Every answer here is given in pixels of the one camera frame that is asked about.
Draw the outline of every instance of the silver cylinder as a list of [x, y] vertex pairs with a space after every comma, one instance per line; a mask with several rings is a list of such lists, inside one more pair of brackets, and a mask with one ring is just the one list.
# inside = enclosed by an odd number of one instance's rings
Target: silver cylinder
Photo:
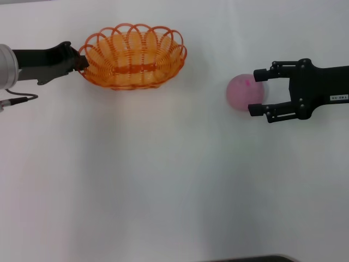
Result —
[[12, 49], [0, 44], [0, 89], [13, 87], [18, 80], [18, 61]]

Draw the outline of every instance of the white label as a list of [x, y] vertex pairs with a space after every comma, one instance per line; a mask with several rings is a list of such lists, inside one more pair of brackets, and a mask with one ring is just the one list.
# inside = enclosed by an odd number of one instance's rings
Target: white label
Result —
[[349, 94], [341, 94], [339, 96], [330, 96], [329, 100], [335, 101], [335, 100], [348, 100]]

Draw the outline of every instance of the ball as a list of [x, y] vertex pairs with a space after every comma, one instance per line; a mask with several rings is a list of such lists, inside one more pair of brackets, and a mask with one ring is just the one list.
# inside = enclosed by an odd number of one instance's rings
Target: ball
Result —
[[248, 111], [249, 104], [262, 104], [264, 87], [256, 82], [253, 75], [243, 74], [234, 77], [227, 87], [228, 103], [239, 111]]

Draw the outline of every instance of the white tabletop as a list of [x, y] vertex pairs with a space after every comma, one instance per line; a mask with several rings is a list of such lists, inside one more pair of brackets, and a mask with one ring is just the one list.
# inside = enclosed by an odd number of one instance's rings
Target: white tabletop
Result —
[[[39, 99], [0, 114], [0, 261], [347, 261], [349, 105], [268, 124], [225, 89], [273, 60], [349, 65], [349, 1], [0, 5], [0, 42], [78, 49], [121, 22], [180, 31], [186, 65], [158, 90], [106, 91], [78, 73], [14, 87]], [[266, 103], [290, 99], [287, 81], [268, 86]]]

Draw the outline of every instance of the orange basket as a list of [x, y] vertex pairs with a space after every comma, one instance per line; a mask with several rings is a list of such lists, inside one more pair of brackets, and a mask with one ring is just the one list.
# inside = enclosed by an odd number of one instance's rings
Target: orange basket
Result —
[[[129, 29], [122, 32], [121, 27]], [[79, 53], [85, 53], [90, 64], [80, 72], [89, 82], [113, 90], [134, 90], [158, 88], [175, 77], [184, 65], [187, 50], [176, 30], [122, 23], [91, 35]]]

